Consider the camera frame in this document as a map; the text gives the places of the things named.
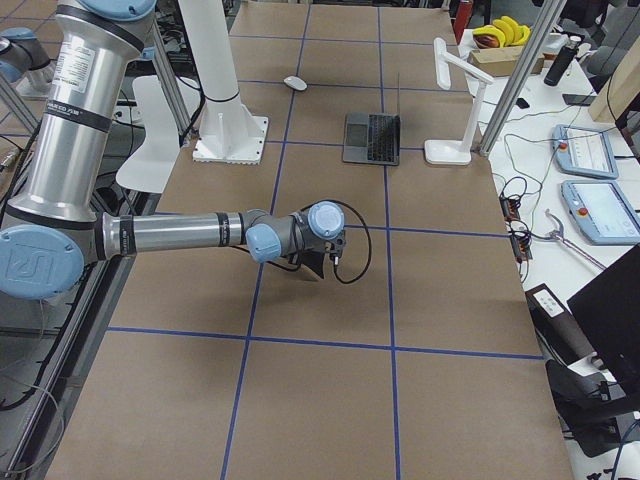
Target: black bottle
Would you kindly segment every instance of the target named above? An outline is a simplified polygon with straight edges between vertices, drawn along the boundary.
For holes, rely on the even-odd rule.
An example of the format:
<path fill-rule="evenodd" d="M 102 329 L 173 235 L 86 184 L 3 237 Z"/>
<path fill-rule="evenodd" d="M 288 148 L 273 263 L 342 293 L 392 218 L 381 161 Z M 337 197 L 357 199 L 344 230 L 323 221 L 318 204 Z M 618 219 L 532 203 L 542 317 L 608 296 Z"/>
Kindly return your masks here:
<path fill-rule="evenodd" d="M 578 53 L 578 46 L 581 41 L 582 39 L 578 36 L 569 37 L 569 41 L 560 49 L 560 53 L 558 53 L 558 56 L 553 61 L 553 64 L 549 69 L 549 73 L 544 77 L 544 83 L 551 85 L 552 87 L 555 87 L 558 84 L 564 72 L 567 71 L 567 67 L 571 63 L 571 60 L 573 60 L 573 57 Z"/>

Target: yellow banana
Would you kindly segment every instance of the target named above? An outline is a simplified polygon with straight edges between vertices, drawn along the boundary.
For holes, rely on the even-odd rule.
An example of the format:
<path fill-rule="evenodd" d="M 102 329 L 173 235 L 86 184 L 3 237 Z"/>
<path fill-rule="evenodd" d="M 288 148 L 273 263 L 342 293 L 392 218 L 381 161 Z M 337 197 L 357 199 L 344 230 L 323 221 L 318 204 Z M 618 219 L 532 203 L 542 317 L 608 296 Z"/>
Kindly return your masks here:
<path fill-rule="evenodd" d="M 531 36 L 531 29 L 529 27 L 527 27 L 526 25 L 519 25 L 519 27 L 522 37 L 517 42 L 513 42 L 514 46 L 524 45 L 525 43 L 527 43 L 527 40 L 529 40 L 529 37 Z"/>
<path fill-rule="evenodd" d="M 513 43 L 514 37 L 515 37 L 515 31 L 513 29 L 513 27 L 511 25 L 509 25 L 507 22 L 505 22 L 504 20 L 500 19 L 500 18 L 496 18 L 493 21 L 493 26 L 496 27 L 499 30 L 502 30 L 502 33 L 504 33 L 505 36 L 505 42 L 504 42 L 504 46 L 508 47 L 509 45 L 511 45 Z"/>
<path fill-rule="evenodd" d="M 504 43 L 506 41 L 506 37 L 502 30 L 494 27 L 493 25 L 485 25 L 484 27 L 478 27 L 473 30 L 473 36 L 482 36 L 482 35 L 490 35 L 495 37 L 498 40 L 498 45 L 496 47 L 504 47 Z"/>
<path fill-rule="evenodd" d="M 520 30 L 520 25 L 513 18 L 508 15 L 503 15 L 500 17 L 500 20 L 507 23 L 513 29 L 513 43 L 517 42 L 522 38 L 522 30 Z"/>

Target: white computer mouse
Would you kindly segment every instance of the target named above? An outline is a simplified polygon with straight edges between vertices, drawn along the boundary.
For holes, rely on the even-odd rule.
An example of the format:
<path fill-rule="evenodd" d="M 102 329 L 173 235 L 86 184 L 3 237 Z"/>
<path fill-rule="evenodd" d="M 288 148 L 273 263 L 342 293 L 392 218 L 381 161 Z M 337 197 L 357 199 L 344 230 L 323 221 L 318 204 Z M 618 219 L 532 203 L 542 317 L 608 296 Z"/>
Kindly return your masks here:
<path fill-rule="evenodd" d="M 287 87 L 293 88 L 297 92 L 304 92 L 307 89 L 307 82 L 293 75 L 285 78 L 284 83 Z"/>

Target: laptop keyboard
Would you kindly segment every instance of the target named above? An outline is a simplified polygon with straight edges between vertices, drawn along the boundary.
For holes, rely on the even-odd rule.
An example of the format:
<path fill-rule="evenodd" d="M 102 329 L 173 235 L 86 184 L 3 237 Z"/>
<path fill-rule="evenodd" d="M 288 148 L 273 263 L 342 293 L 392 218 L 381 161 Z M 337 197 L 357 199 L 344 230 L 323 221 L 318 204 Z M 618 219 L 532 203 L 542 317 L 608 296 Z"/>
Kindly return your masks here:
<path fill-rule="evenodd" d="M 367 158 L 370 162 L 393 162 L 396 155 L 396 119 L 389 115 L 369 115 Z"/>

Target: cardboard box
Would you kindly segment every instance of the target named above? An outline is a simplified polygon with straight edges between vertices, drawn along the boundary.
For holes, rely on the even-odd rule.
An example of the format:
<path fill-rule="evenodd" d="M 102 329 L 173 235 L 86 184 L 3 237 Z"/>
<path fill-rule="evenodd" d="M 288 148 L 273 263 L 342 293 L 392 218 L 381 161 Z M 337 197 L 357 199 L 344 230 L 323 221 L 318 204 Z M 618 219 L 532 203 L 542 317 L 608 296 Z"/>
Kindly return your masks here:
<path fill-rule="evenodd" d="M 508 77 L 513 73 L 523 48 L 504 47 L 472 50 L 469 54 L 469 63 L 494 77 Z M 540 73 L 543 65 L 544 56 L 540 54 L 531 73 Z"/>

